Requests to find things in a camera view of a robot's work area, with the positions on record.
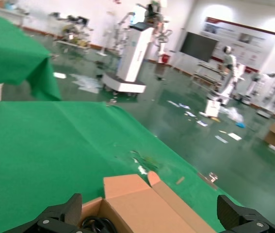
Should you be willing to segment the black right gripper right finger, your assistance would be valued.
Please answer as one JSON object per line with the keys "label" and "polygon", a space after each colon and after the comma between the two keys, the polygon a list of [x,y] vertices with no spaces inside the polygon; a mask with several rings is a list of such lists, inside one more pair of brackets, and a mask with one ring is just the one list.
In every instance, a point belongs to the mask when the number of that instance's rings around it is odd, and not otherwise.
{"label": "black right gripper right finger", "polygon": [[275,224],[258,211],[236,205],[225,195],[217,197],[217,218],[221,233],[275,233]]}

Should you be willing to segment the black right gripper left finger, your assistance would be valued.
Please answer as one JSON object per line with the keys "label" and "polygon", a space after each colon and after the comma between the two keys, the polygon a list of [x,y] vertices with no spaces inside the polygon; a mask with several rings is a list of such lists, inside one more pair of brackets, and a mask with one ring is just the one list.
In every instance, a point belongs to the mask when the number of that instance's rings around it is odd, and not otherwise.
{"label": "black right gripper left finger", "polygon": [[78,224],[82,195],[75,193],[67,202],[47,207],[34,220],[10,229],[9,233],[85,233]]}

